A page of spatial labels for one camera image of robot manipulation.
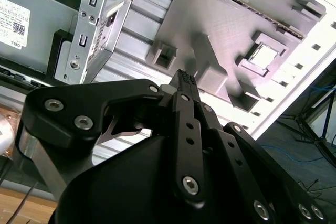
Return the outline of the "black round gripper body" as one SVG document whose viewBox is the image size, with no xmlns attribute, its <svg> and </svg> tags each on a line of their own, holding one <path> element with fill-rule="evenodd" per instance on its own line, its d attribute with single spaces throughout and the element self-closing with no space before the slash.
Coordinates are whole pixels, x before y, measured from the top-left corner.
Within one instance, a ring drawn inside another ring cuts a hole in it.
<svg viewBox="0 0 336 224">
<path fill-rule="evenodd" d="M 203 151 L 205 205 L 193 209 L 173 191 L 172 144 L 152 137 L 76 177 L 54 223 L 251 223 L 227 170 Z"/>
</svg>

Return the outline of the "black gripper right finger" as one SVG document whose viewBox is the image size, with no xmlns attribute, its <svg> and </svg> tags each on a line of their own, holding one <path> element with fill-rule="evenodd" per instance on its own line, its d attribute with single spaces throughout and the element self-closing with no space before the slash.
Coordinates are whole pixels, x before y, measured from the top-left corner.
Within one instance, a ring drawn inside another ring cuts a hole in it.
<svg viewBox="0 0 336 224">
<path fill-rule="evenodd" d="M 327 223 L 323 209 L 240 126 L 221 125 L 188 77 L 206 155 L 215 223 Z"/>
</svg>

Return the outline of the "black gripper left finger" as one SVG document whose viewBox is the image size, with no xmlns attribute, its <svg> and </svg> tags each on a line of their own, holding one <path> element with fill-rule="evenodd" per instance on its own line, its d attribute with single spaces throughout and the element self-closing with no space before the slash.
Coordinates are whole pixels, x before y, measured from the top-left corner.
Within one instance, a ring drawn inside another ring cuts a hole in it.
<svg viewBox="0 0 336 224">
<path fill-rule="evenodd" d="M 147 79 L 46 87 L 27 97 L 15 145 L 59 200 L 82 173 L 146 141 L 172 144 L 172 187 L 186 205 L 205 204 L 201 123 L 188 77 L 167 88 Z"/>
</svg>

